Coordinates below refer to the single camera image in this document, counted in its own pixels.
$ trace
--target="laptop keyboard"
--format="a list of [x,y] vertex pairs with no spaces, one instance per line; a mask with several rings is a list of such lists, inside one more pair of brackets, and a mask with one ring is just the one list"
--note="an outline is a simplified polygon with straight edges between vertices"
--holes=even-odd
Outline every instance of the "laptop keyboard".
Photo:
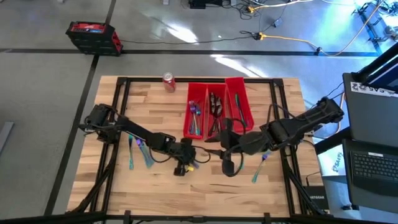
[[352,151],[351,164],[356,176],[398,182],[398,156]]

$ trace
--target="table leg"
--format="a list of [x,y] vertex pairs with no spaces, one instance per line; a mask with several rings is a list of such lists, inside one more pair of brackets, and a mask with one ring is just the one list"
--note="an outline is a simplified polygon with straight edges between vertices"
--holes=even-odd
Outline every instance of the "table leg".
[[315,144],[315,152],[317,155],[341,144],[343,139],[352,139],[349,127],[339,131],[338,133],[328,137]]

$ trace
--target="butcher block tabletop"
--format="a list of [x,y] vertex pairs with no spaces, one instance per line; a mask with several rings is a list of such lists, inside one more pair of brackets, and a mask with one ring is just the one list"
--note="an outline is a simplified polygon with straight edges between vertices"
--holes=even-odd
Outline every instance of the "butcher block tabletop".
[[[117,79],[114,76],[101,78],[95,104],[112,104]],[[305,107],[299,80],[284,78],[283,81],[289,111],[294,115],[303,113]],[[267,121],[268,107],[272,103],[270,87],[264,83],[245,83],[245,87],[255,123],[253,131],[259,131],[259,127]],[[125,115],[149,131],[167,133],[179,141],[183,138],[187,90],[188,83],[177,82],[176,91],[167,93],[162,82],[132,82]],[[276,92],[278,104],[281,105],[279,91]],[[205,143],[203,140],[194,140],[193,145],[222,149],[219,143]],[[95,134],[87,135],[68,210],[77,207],[94,185],[102,146],[103,143],[96,140]],[[134,215],[261,217],[264,213],[270,213],[272,217],[289,217],[279,152],[274,152],[267,158],[254,184],[251,180],[262,154],[245,155],[244,168],[235,177],[227,177],[222,173],[221,159],[217,156],[212,156],[206,164],[200,164],[199,169],[177,177],[173,175],[176,160],[155,163],[147,169],[136,144],[132,151],[134,169],[130,170],[128,134],[122,133],[108,214],[122,215],[125,210],[130,210]],[[153,156],[158,161],[167,158],[156,152],[153,152]],[[299,145],[297,158],[302,180],[319,171],[317,156],[310,143],[303,142]],[[208,154],[197,149],[197,160],[207,159]],[[233,155],[232,160],[239,164],[240,155]],[[309,179],[311,185],[322,185],[319,174],[311,175]],[[100,190],[97,209],[102,205],[103,189],[104,187]],[[297,191],[293,185],[292,189],[295,211],[299,213]]]

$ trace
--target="red divider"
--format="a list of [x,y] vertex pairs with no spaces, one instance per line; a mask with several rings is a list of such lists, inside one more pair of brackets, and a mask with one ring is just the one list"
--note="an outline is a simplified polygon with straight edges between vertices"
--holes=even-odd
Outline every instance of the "red divider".
[[[229,115],[232,118],[241,120],[241,113],[239,112],[235,100],[235,94],[238,94],[243,118],[246,122],[246,131],[252,130],[254,126],[254,120],[250,111],[249,100],[246,94],[246,88],[244,87],[243,77],[226,78],[225,83],[228,90],[227,92],[229,98]],[[234,130],[236,132],[242,133],[243,125],[239,121],[234,121]]]
[[211,136],[208,135],[210,129],[211,129],[211,125],[214,122],[214,117],[213,115],[210,113],[211,112],[211,103],[210,103],[210,93],[214,93],[215,96],[218,96],[221,99],[221,104],[223,107],[223,111],[221,113],[220,116],[220,121],[221,123],[223,123],[224,118],[226,117],[226,110],[229,108],[229,106],[227,107],[227,103],[226,103],[226,85],[223,84],[208,84],[207,85],[207,90],[208,90],[208,103],[206,104],[206,106],[208,107],[208,109],[206,110],[206,113],[208,113],[208,116],[206,116],[208,118],[207,121],[207,129],[206,129],[206,135],[207,138],[213,137],[217,134],[217,132],[213,132],[213,134]]
[[[187,97],[187,107],[185,109],[185,121],[184,121],[184,129],[183,134],[184,137],[190,139],[202,139],[203,132],[205,130],[205,103],[207,96],[207,84],[204,83],[188,83],[188,97]],[[189,133],[191,122],[193,121],[193,114],[190,110],[189,101],[193,100],[196,105],[198,105],[201,115],[197,116],[197,123],[200,127],[200,134],[196,135],[195,132],[193,134]]]

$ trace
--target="soda can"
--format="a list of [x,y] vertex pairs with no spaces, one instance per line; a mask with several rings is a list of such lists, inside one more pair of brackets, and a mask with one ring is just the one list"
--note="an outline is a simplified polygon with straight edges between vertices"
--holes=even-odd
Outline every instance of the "soda can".
[[163,85],[167,92],[173,93],[175,91],[175,80],[173,74],[170,72],[163,74]]

